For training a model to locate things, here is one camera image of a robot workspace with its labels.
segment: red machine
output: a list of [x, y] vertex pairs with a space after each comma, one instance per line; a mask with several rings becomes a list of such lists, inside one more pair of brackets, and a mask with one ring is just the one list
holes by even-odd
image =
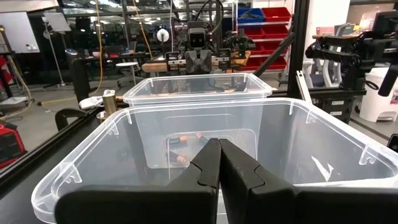
[[25, 153], [17, 126], [0, 121], [0, 169], [12, 164]]

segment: floor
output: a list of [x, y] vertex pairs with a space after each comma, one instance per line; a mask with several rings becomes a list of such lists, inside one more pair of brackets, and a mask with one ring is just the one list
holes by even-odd
[[358, 113], [351, 115], [351, 120], [362, 128], [371, 130], [374, 134], [381, 136], [381, 138], [389, 139], [391, 134], [398, 134], [398, 120], [392, 121], [378, 121], [376, 123], [366, 121], [359, 117]]
[[[278, 81], [275, 78], [266, 79], [265, 80], [270, 86], [277, 87]], [[98, 82], [92, 82], [91, 86], [96, 86]], [[105, 89], [117, 89], [116, 81], [106, 80], [102, 84], [102, 88], [96, 93], [96, 95], [100, 95], [103, 93]], [[122, 95], [126, 91], [128, 91], [130, 87], [122, 87], [117, 90], [117, 95]], [[32, 88], [32, 97], [35, 99], [35, 102], [32, 103], [30, 108], [20, 114], [20, 116], [16, 116], [10, 118], [8, 122], [18, 125], [18, 131], [21, 135], [21, 138], [24, 142], [25, 148], [28, 151], [33, 150], [38, 145], [43, 143], [45, 140], [53, 136], [57, 132], [57, 127], [55, 125], [54, 116], [58, 110], [64, 108], [78, 108], [77, 100], [75, 98], [72, 86], [63, 86], [61, 88], [58, 87], [50, 87], [46, 90], [42, 88], [36, 88], [33, 86]], [[50, 101], [50, 100], [59, 100], [59, 99], [68, 99], [73, 98], [72, 100], [64, 100], [56, 103], [44, 104], [43, 106], [37, 106], [37, 102], [40, 101]], [[0, 107], [0, 110], [5, 111], [6, 113], [12, 113], [19, 109], [23, 109], [24, 105], [17, 106], [7, 106]], [[357, 121], [359, 116], [353, 112], [353, 118]], [[385, 137], [380, 137], [380, 133], [375, 133], [374, 131], [370, 131], [369, 128], [364, 127], [362, 124], [358, 124], [358, 122], [350, 122], [350, 126], [355, 129], [361, 131], [362, 133], [368, 135], [369, 137], [379, 141], [383, 145], [387, 144], [387, 140]], [[398, 132], [398, 123], [395, 126], [389, 126], [385, 135], [390, 136], [391, 133]]]

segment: laboratory room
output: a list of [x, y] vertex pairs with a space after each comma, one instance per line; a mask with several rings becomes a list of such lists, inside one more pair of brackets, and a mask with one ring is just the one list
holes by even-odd
[[0, 0], [0, 223], [398, 223], [397, 10]]

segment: wooden table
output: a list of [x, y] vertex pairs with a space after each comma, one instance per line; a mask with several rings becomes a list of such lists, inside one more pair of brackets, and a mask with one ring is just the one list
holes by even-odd
[[163, 55], [160, 55], [154, 59], [151, 60], [151, 63], [145, 63], [142, 65], [142, 70], [144, 72], [167, 72], [167, 65], [166, 65], [166, 61], [163, 58]]

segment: whiteboard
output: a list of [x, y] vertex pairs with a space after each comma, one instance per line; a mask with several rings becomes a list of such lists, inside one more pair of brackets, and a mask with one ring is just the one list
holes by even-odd
[[4, 26], [8, 42], [15, 53], [40, 52], [26, 12], [0, 13], [0, 25]]

